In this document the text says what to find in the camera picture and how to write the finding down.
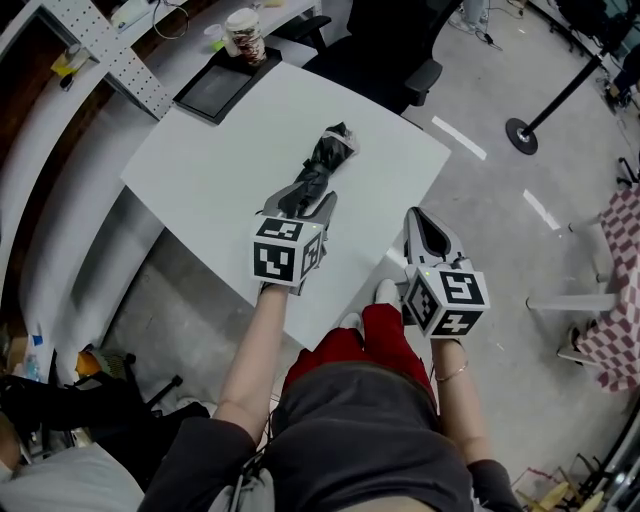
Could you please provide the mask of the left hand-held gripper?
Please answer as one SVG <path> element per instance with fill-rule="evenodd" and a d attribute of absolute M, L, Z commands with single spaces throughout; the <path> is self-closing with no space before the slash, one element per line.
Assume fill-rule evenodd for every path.
<path fill-rule="evenodd" d="M 255 218 L 251 237 L 251 274 L 263 287 L 281 285 L 300 296 L 306 279 L 326 256 L 325 242 L 331 216 L 338 201 L 330 192 L 315 210 L 292 217 L 296 185 L 271 195 Z"/>

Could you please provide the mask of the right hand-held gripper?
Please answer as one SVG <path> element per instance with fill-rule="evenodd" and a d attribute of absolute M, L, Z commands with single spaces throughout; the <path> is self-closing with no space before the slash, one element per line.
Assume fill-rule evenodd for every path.
<path fill-rule="evenodd" d="M 403 323 L 430 339 L 466 337 L 490 309 L 484 274 L 457 234 L 436 215 L 410 208 L 404 219 L 405 280 L 397 284 Z M 429 264 L 433 257 L 442 261 Z"/>

